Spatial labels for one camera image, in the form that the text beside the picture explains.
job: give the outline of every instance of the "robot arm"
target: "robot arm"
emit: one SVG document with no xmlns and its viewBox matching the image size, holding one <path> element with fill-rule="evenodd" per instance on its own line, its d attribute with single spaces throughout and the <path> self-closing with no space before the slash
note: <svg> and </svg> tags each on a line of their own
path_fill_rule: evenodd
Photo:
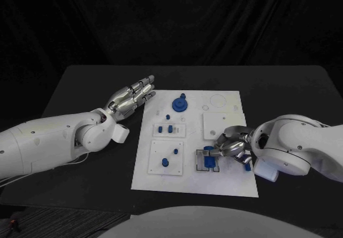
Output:
<svg viewBox="0 0 343 238">
<path fill-rule="evenodd" d="M 122 88 L 104 109 L 36 119 L 0 133 L 0 179 L 49 170 L 82 154 L 99 151 L 111 139 L 124 143 L 128 128 L 118 122 L 154 96 L 154 76 Z"/>
<path fill-rule="evenodd" d="M 343 182 L 343 125 L 327 127 L 298 115 L 284 115 L 255 130 L 243 126 L 225 129 L 210 156 L 232 156 L 242 164 L 256 155 L 253 173 L 275 181 L 278 171 L 305 175 L 313 167 L 327 178 Z"/>
</svg>

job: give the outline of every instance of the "black background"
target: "black background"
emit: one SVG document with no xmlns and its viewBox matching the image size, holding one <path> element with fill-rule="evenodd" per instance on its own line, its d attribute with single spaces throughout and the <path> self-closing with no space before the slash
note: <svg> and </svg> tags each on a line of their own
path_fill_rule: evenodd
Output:
<svg viewBox="0 0 343 238">
<path fill-rule="evenodd" d="M 315 64 L 343 89 L 341 8 L 330 2 L 4 0 L 0 13 L 3 130 L 42 116 L 72 64 Z"/>
<path fill-rule="evenodd" d="M 341 122 L 341 117 L 334 115 L 343 100 L 318 66 L 72 66 L 43 116 L 102 107 L 112 87 L 121 88 L 128 79 L 150 74 L 155 76 L 158 89 L 239 90 L 251 127 L 284 114 L 301 114 L 330 125 Z M 114 78 L 125 80 L 111 87 Z M 343 183 L 314 170 L 302 177 L 281 173 L 275 183 L 256 176 L 259 198 L 131 190 L 141 118 L 143 107 L 121 122 L 130 128 L 124 144 L 111 141 L 81 165 L 62 166 L 10 184 L 1 203 L 130 214 L 206 205 L 248 210 L 301 227 L 343 228 Z"/>
</svg>

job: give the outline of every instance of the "blue object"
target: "blue object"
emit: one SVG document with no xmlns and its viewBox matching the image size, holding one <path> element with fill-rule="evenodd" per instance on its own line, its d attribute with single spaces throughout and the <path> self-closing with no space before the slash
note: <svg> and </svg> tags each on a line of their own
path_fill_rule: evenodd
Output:
<svg viewBox="0 0 343 238">
<path fill-rule="evenodd" d="M 251 168 L 251 163 L 248 162 L 246 164 L 245 164 L 245 171 L 251 171 L 252 170 L 252 168 Z"/>
<path fill-rule="evenodd" d="M 167 167 L 170 165 L 168 160 L 163 158 L 163 167 Z"/>
<path fill-rule="evenodd" d="M 179 113 L 187 109 L 187 101 L 184 93 L 181 93 L 180 97 L 174 99 L 171 106 L 173 110 Z"/>
<path fill-rule="evenodd" d="M 213 150 L 213 146 L 204 146 L 203 150 Z M 212 156 L 203 156 L 204 159 L 204 167 L 215 168 L 216 167 L 216 158 Z"/>
</svg>

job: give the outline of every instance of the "white puzzle board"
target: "white puzzle board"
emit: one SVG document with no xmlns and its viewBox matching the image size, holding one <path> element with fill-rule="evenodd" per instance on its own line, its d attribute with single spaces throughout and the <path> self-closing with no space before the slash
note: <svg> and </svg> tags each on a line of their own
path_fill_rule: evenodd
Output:
<svg viewBox="0 0 343 238">
<path fill-rule="evenodd" d="M 226 127 L 246 126 L 239 91 L 154 91 L 155 96 L 144 107 L 131 189 L 258 197 L 253 172 L 245 171 L 245 166 L 233 158 L 219 157 L 219 173 L 212 170 L 196 171 L 196 150 L 213 145 Z M 171 108 L 171 102 L 181 93 L 186 94 L 187 109 L 179 113 Z M 158 124 L 173 125 L 173 128 L 184 125 L 186 137 L 183 134 L 179 137 L 155 136 Z M 204 134 L 204 131 L 215 131 L 215 135 Z M 158 158 L 151 154 L 154 153 L 151 151 L 153 141 L 163 141 L 163 148 L 168 147 L 166 144 L 170 145 L 170 149 L 160 147 L 155 152 L 160 156 L 160 167 L 155 162 Z M 179 142 L 181 142 L 183 151 L 179 151 L 177 158 L 174 157 L 173 160 L 173 151 L 170 150 L 174 147 L 173 143 Z M 163 167 L 161 159 L 167 157 L 170 165 Z M 181 175 L 171 175 L 176 174 L 180 163 Z M 148 173 L 153 172 L 150 166 L 154 166 L 158 174 Z"/>
</svg>

